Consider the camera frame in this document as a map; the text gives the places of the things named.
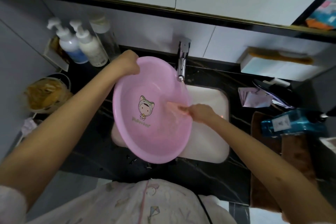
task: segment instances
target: black marble countertop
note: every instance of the black marble countertop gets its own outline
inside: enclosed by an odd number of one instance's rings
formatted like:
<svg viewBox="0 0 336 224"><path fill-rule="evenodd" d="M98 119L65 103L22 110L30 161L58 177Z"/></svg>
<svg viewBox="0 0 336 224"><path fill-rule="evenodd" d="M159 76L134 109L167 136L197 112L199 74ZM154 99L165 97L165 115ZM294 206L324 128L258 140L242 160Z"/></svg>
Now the black marble countertop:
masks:
<svg viewBox="0 0 336 224"><path fill-rule="evenodd" d="M142 52L140 56L146 55L161 57L171 65L177 60L174 56L164 54ZM250 134L250 123L256 109L241 106L238 88L253 87L252 79L256 76L214 70L208 68L208 64L206 60L189 59L186 84L216 88L225 92L229 98L230 122ZM239 67L232 65L223 64L221 67L239 71ZM72 92L76 93L85 86L98 71L89 64L87 66L71 64L66 74L72 81ZM164 179L197 194L214 195L220 200L249 204L251 173L232 149L227 160L220 164L180 157L166 164L150 164L136 157L128 148L117 146L111 140L114 123L112 94L113 90L62 165L62 171L128 183L150 178ZM258 111L270 115L280 113L272 106L259 108Z"/></svg>

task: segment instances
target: person's left hand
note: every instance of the person's left hand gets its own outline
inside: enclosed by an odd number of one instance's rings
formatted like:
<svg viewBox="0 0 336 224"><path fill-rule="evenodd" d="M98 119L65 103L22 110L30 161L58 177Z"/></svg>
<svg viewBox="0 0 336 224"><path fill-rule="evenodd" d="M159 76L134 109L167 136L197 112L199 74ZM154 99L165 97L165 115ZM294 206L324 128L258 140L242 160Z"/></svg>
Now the person's left hand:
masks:
<svg viewBox="0 0 336 224"><path fill-rule="evenodd" d="M117 65L120 69L122 76L140 73L140 67L137 64L139 56L131 51L124 51L119 57L112 61L111 65Z"/></svg>

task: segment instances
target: wall shelf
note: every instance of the wall shelf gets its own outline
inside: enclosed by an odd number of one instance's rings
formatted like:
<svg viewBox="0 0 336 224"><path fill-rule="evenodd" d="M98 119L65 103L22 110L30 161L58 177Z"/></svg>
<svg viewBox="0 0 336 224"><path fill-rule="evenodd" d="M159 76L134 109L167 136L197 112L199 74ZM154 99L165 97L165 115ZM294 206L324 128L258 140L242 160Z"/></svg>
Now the wall shelf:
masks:
<svg viewBox="0 0 336 224"><path fill-rule="evenodd" d="M62 0L85 5L93 5L116 10L149 14L159 17L167 17L185 21L199 22L204 24L237 28L274 35L289 36L300 39L315 40L326 43L336 43L336 31L324 31L307 28L304 26L281 26L267 23L247 21L223 16L201 14L173 8L166 8L141 3L126 2L120 0Z"/></svg>

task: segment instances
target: white pump bottle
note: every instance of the white pump bottle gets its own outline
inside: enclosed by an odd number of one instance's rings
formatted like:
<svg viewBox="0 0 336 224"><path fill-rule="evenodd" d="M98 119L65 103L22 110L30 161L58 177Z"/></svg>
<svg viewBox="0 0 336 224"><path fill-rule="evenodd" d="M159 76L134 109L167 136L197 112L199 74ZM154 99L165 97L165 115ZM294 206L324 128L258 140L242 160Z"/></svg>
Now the white pump bottle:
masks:
<svg viewBox="0 0 336 224"><path fill-rule="evenodd" d="M108 61L108 57L97 38L92 36L88 30L83 30L80 20L71 20L70 25L77 32L79 48L88 57L91 65L95 67L104 66Z"/></svg>
<svg viewBox="0 0 336 224"><path fill-rule="evenodd" d="M70 56L70 58L77 64L84 64L88 62L88 58L79 48L79 42L75 35L73 35L68 28L63 28L59 18L50 18L48 20L48 29L57 28L56 35L59 37L59 45Z"/></svg>

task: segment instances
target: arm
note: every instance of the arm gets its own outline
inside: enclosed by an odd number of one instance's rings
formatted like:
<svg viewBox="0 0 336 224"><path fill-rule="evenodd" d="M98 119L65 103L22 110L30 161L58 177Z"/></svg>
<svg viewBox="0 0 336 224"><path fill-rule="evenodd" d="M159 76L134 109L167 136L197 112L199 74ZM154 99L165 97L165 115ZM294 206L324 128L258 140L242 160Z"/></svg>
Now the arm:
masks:
<svg viewBox="0 0 336 224"><path fill-rule="evenodd" d="M186 109L216 131L264 184L292 224L336 223L336 211L296 168L206 105Z"/></svg>
<svg viewBox="0 0 336 224"><path fill-rule="evenodd" d="M122 76L137 74L138 56L126 51L38 126L0 165L0 185L23 193L28 209L78 143Z"/></svg>

